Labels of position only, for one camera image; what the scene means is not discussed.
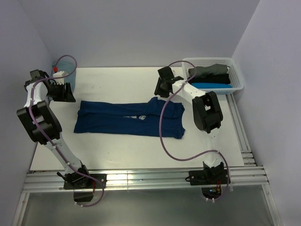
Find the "dark blue t shirt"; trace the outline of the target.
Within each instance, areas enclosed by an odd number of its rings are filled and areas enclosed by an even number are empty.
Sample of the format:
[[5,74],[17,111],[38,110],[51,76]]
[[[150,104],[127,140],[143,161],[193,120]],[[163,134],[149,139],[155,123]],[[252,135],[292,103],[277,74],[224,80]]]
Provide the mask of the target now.
[[[165,100],[153,97],[147,103],[112,104],[81,101],[74,133],[106,133],[159,137],[159,119]],[[162,136],[181,139],[185,133],[181,103],[170,101],[163,114]]]

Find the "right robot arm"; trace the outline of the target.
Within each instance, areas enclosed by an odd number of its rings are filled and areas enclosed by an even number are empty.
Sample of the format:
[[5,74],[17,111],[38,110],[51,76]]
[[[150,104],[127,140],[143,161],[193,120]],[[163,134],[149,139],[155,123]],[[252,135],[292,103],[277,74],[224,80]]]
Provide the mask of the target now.
[[193,121],[200,131],[206,132],[213,141],[218,135],[221,122],[223,120],[222,110],[216,93],[213,91],[204,92],[189,84],[189,80],[184,80],[181,76],[175,77],[170,66],[158,69],[158,82],[154,94],[165,97],[160,118],[159,118],[159,139],[165,153],[176,161],[190,161],[200,156],[205,156],[203,170],[199,173],[190,173],[189,181],[203,184],[213,184],[215,182],[226,182],[230,180],[229,167],[224,156],[218,150],[206,150],[195,156],[179,159],[172,156],[166,149],[162,137],[163,116],[167,105],[171,99],[180,96],[192,105]]

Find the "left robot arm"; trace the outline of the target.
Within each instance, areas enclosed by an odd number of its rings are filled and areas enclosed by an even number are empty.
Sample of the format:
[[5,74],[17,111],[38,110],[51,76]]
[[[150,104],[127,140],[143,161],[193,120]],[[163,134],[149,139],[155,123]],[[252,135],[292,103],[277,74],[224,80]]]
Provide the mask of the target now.
[[73,188],[86,188],[92,183],[92,177],[64,141],[62,126],[48,103],[50,99],[76,101],[70,83],[64,81],[66,75],[67,72],[56,70],[50,78],[42,70],[31,71],[31,79],[24,85],[26,104],[16,114],[31,140],[49,149],[62,164],[65,174],[58,173],[58,176]]

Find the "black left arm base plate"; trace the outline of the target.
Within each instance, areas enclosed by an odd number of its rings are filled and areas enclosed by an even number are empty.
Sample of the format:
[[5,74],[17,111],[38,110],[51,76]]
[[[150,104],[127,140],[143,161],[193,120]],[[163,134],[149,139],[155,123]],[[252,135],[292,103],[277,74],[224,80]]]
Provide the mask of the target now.
[[72,183],[65,181],[63,189],[73,191],[73,199],[75,202],[86,204],[92,201],[95,190],[104,189],[107,182],[106,174],[91,174],[91,176],[100,181],[100,183],[87,177],[83,177]]

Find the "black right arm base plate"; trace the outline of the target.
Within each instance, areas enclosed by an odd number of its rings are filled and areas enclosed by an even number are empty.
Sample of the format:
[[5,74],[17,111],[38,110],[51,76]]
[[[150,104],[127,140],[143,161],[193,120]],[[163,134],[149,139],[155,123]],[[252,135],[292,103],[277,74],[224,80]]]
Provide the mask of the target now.
[[225,168],[203,168],[191,170],[185,178],[191,186],[205,186],[201,188],[202,194],[208,199],[216,199],[222,195],[222,185],[230,185],[230,177]]

